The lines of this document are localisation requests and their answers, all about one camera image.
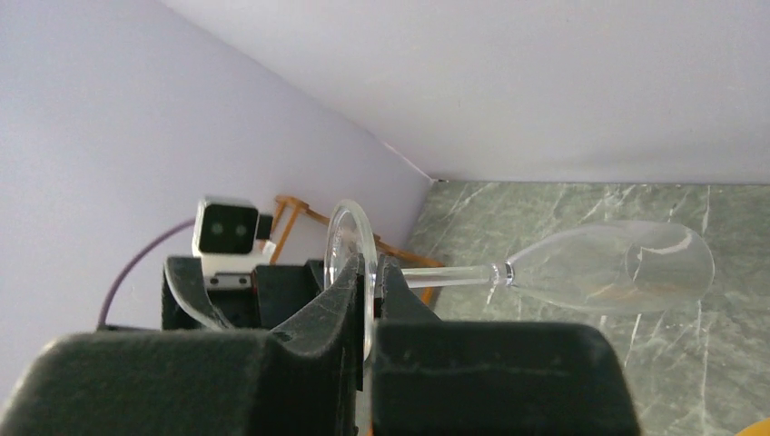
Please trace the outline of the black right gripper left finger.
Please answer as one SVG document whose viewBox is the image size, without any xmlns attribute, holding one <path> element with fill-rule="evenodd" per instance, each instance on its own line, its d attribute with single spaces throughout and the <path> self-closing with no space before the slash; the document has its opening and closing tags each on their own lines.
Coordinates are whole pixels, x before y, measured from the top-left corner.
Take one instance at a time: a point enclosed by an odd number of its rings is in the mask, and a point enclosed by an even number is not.
<svg viewBox="0 0 770 436">
<path fill-rule="evenodd" d="M 50 343 L 4 435 L 352 435 L 362 259 L 271 330 L 73 334 Z"/>
</svg>

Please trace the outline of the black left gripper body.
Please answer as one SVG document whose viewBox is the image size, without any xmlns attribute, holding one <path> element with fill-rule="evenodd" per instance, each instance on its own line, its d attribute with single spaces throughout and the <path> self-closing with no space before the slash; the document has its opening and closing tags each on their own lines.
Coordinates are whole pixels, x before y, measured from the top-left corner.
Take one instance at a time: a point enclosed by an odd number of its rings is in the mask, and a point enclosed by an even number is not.
<svg viewBox="0 0 770 436">
<path fill-rule="evenodd" d="M 313 300 L 323 285 L 321 260 L 205 276 L 199 258 L 170 256 L 163 267 L 162 328 L 271 329 Z"/>
</svg>

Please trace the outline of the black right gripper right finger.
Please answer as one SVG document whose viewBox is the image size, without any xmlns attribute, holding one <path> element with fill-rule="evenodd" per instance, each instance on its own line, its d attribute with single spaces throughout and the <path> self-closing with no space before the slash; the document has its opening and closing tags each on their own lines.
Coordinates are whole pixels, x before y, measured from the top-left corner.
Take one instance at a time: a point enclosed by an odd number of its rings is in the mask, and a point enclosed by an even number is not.
<svg viewBox="0 0 770 436">
<path fill-rule="evenodd" d="M 570 322 L 442 321 L 380 261 L 371 348 L 377 435 L 638 435 L 617 355 Z"/>
</svg>

